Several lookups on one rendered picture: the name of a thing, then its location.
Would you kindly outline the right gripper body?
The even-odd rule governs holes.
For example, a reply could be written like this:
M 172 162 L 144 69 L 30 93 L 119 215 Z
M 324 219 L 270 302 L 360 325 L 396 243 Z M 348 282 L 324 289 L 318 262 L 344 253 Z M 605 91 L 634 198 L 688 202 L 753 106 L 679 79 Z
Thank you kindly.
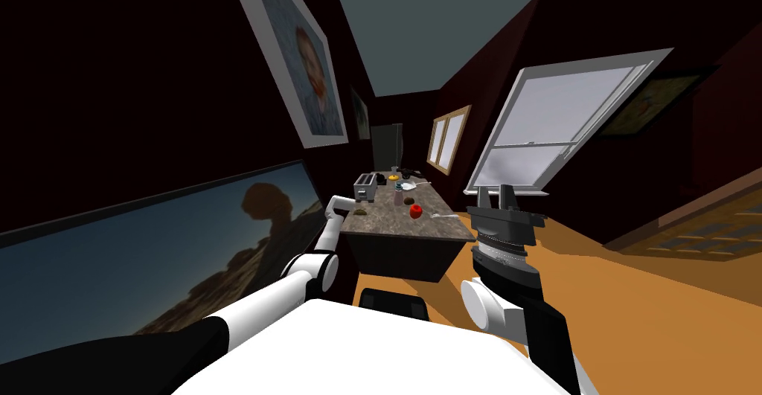
M 544 228 L 547 216 L 521 211 L 518 207 L 509 209 L 482 208 L 469 206 L 472 229 L 478 239 L 514 245 L 535 245 L 535 228 Z

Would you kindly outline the silver toaster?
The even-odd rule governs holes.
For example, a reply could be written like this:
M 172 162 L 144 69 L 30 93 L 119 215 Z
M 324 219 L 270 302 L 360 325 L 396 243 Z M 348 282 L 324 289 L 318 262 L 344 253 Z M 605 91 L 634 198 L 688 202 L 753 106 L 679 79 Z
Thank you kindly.
M 354 199 L 356 202 L 373 203 L 376 191 L 376 173 L 363 173 L 353 184 Z

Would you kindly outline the marble top kitchen table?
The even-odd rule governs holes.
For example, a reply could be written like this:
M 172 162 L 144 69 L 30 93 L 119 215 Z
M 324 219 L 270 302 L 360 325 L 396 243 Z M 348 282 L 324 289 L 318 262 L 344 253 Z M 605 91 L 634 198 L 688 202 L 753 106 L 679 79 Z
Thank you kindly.
M 394 185 L 377 188 L 373 203 L 357 202 L 368 214 L 349 213 L 342 225 L 357 268 L 362 274 L 437 283 L 467 243 L 475 241 L 460 218 L 430 217 L 452 209 L 431 184 L 404 192 L 423 209 L 419 219 L 409 206 L 394 206 Z

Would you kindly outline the dark refrigerator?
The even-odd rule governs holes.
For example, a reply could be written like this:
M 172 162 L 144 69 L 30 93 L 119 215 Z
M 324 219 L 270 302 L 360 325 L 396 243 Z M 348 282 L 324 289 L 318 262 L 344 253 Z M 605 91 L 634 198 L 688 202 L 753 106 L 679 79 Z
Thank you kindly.
M 399 167 L 403 157 L 403 125 L 393 123 L 371 127 L 373 170 L 391 171 Z

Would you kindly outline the wooden framed window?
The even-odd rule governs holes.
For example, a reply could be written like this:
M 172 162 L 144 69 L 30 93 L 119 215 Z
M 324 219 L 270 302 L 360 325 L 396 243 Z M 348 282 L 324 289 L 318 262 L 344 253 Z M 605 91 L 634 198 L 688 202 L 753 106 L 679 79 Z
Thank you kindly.
M 433 121 L 426 161 L 445 175 L 452 169 L 470 109 L 471 105 L 468 105 Z

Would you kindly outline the small dark framed picture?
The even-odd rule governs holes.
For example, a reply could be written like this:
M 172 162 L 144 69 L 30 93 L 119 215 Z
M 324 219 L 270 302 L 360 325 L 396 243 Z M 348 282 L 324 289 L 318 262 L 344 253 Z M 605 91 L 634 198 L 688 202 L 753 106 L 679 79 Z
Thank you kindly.
M 371 131 L 370 131 L 370 125 L 368 121 L 368 108 L 354 88 L 350 89 L 350 93 L 351 93 L 352 106 L 353 106 L 353 110 L 356 117 L 358 139 L 370 140 Z

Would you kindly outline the white framed window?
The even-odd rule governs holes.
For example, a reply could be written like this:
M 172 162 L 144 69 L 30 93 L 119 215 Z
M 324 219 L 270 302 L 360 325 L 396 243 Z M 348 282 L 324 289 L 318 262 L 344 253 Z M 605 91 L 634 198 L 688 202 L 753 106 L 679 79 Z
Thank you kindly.
M 464 193 L 541 196 L 671 48 L 519 70 Z

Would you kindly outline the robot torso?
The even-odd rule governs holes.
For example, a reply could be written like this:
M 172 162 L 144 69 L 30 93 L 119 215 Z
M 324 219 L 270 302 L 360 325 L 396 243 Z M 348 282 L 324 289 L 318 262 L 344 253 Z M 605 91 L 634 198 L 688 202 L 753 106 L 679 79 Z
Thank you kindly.
M 173 395 L 568 395 L 485 333 L 313 299 Z

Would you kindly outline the framed portrait painting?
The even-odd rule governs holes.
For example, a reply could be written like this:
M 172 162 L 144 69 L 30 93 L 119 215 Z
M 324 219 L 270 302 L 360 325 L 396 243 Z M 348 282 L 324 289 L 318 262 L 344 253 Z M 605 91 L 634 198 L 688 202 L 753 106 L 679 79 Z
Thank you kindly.
M 348 142 L 327 38 L 304 0 L 240 0 L 305 148 Z

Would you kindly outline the dark framed yellow painting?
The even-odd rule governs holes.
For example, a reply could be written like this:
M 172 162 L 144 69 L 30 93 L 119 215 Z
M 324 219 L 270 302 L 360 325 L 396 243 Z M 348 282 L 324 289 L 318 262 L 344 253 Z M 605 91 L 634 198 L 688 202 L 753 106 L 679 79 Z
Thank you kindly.
M 690 95 L 720 65 L 655 72 L 596 132 L 596 138 L 625 139 L 638 136 Z

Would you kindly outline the brown wooden panelled door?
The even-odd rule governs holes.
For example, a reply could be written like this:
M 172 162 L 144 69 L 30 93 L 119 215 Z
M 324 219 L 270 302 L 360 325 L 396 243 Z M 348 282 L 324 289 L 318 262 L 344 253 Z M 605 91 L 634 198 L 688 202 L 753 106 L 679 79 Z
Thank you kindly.
M 762 167 L 603 246 L 623 255 L 717 262 L 762 253 Z

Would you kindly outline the framed desert landscape painting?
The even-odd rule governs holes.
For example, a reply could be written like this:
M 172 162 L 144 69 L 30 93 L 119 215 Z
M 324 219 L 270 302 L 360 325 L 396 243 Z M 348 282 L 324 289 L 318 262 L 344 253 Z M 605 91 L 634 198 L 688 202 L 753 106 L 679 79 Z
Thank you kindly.
M 0 232 L 0 364 L 180 330 L 276 281 L 324 224 L 293 161 Z

